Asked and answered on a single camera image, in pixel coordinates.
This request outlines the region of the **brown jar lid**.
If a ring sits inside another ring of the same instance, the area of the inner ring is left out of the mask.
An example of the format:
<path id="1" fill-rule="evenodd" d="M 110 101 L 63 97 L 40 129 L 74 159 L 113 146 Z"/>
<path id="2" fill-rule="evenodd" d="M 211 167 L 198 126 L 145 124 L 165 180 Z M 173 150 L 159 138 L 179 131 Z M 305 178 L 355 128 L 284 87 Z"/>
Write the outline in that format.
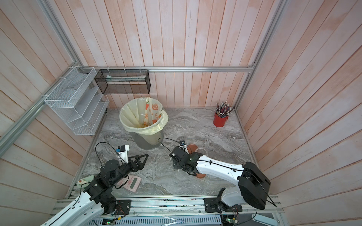
<path id="1" fill-rule="evenodd" d="M 192 154 L 193 152 L 196 152 L 198 149 L 198 146 L 195 144 L 189 144 L 187 145 L 187 151 L 189 154 Z"/>
<path id="2" fill-rule="evenodd" d="M 206 176 L 206 174 L 197 174 L 196 177 L 199 179 L 202 179 Z"/>

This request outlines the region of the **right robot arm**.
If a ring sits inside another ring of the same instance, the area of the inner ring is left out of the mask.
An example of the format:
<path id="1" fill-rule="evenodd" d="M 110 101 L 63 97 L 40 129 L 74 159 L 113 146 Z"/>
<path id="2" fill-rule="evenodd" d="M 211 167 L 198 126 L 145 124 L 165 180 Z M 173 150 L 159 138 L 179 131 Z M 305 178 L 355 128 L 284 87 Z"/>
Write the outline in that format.
<path id="1" fill-rule="evenodd" d="M 188 153 L 183 147 L 174 148 L 169 156 L 177 168 L 191 176 L 206 174 L 234 185 L 232 188 L 222 188 L 216 198 L 205 199 L 206 212 L 228 212 L 244 203 L 258 210 L 265 209 L 271 182 L 254 163 L 225 163 L 202 153 Z"/>

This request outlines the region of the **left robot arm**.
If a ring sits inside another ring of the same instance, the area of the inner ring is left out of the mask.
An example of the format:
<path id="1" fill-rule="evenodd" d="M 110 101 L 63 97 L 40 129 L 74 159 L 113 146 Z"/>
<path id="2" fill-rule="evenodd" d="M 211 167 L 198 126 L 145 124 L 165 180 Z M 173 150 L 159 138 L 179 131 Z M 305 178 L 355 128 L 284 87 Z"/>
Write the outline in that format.
<path id="1" fill-rule="evenodd" d="M 107 161 L 79 196 L 43 225 L 84 226 L 104 213 L 113 215 L 118 205 L 112 195 L 113 187 L 129 173 L 142 170 L 148 157 L 148 154 L 132 156 L 123 164 L 118 160 Z"/>

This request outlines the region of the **oatmeal jar with brown lid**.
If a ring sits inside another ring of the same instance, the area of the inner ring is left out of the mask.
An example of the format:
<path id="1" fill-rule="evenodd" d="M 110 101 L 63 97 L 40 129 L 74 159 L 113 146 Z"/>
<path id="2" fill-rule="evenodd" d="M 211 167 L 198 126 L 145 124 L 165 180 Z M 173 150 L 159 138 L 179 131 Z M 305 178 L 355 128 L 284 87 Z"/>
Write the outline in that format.
<path id="1" fill-rule="evenodd" d="M 203 148 L 203 147 L 198 147 L 198 148 L 196 149 L 196 152 L 201 153 L 201 154 L 203 154 L 203 155 L 205 155 L 205 156 L 208 156 L 208 151 L 207 151 L 205 148 Z"/>

